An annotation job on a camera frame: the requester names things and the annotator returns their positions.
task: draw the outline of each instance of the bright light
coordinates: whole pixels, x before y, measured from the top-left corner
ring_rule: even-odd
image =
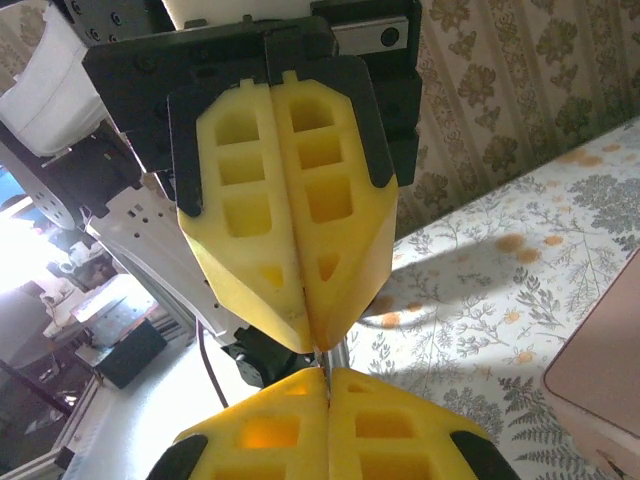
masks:
[[[4,210],[2,210],[0,212],[0,218],[11,218],[14,215],[20,213],[22,210],[24,210],[25,208],[29,207],[33,205],[33,200],[31,200],[31,197],[24,197],[22,200],[20,200],[18,203],[11,205],[8,208],[5,208]]]
[[[0,293],[24,285],[53,258],[55,247],[36,234],[32,225],[27,220],[0,219]]]

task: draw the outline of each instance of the screw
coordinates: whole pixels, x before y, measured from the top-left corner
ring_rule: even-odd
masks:
[[[96,31],[95,28],[92,28],[91,30],[89,30],[89,35],[91,36],[91,38],[93,38],[96,42],[100,41],[100,34]]]
[[[394,27],[387,28],[384,32],[382,32],[382,35],[380,35],[380,41],[385,47],[393,47],[396,43],[398,43],[399,39],[400,32],[397,28]]]
[[[116,12],[111,13],[111,21],[114,24],[116,24],[118,27],[122,25],[122,19],[120,18],[120,15],[118,15]]]

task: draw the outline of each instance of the rectangular cutout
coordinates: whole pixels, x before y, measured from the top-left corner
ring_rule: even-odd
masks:
[[[362,480],[430,480],[426,458],[411,454],[363,453],[360,455]]]
[[[251,110],[228,112],[218,120],[216,125],[218,145],[253,142],[259,139],[256,114]]]
[[[346,175],[331,175],[309,182],[305,189],[311,218],[326,223],[353,213],[351,185]]]
[[[213,480],[284,480],[284,465],[260,465],[255,467],[224,468],[214,474]]]
[[[271,231],[271,209],[266,193],[235,195],[222,200],[229,235],[236,238]]]
[[[396,409],[365,410],[356,415],[357,438],[414,438],[411,418]]]
[[[298,444],[300,419],[296,416],[249,419],[236,439],[239,448],[288,448]]]
[[[298,140],[298,157],[303,170],[342,162],[338,132],[324,131],[305,135]]]
[[[218,160],[220,183],[236,185],[238,183],[259,182],[264,180],[264,165],[260,153],[246,153],[237,157]]]
[[[333,125],[331,106],[319,98],[298,98],[289,107],[294,132]]]

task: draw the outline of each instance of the black cable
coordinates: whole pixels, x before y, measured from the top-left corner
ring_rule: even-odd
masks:
[[[202,322],[200,320],[196,321],[196,335],[198,336],[198,347],[200,348],[200,355],[202,356],[202,363],[204,363],[204,368],[207,370],[207,374],[211,379],[211,383],[213,383],[213,388],[216,389],[216,393],[218,394],[218,398],[220,399],[222,407],[227,408],[229,406],[229,403],[227,402],[224,393],[222,393],[222,388],[220,388],[218,378],[213,372],[211,362],[209,361],[209,356],[207,355],[207,349],[204,346],[204,325],[202,325]]]

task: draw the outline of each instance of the table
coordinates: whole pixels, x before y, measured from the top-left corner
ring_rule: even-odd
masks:
[[[399,241],[352,367],[472,418],[523,479],[603,480],[540,377],[638,246],[640,120]]]

